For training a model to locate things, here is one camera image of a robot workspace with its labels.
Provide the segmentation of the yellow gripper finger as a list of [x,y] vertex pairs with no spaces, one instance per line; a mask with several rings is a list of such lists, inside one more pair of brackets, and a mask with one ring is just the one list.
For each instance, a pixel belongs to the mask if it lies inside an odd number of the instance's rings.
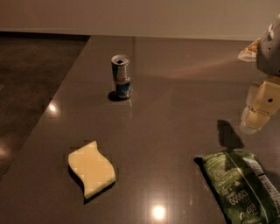
[[240,130],[245,134],[255,134],[279,109],[280,78],[271,76],[261,83],[253,83],[241,115]]
[[245,62],[256,62],[256,55],[258,53],[257,47],[260,41],[260,38],[254,40],[250,45],[240,51],[237,58]]

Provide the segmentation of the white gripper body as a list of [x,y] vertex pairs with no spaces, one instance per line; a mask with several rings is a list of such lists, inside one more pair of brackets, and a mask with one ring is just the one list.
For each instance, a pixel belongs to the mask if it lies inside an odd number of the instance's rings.
[[259,70],[268,75],[280,75],[280,15],[261,36],[256,64]]

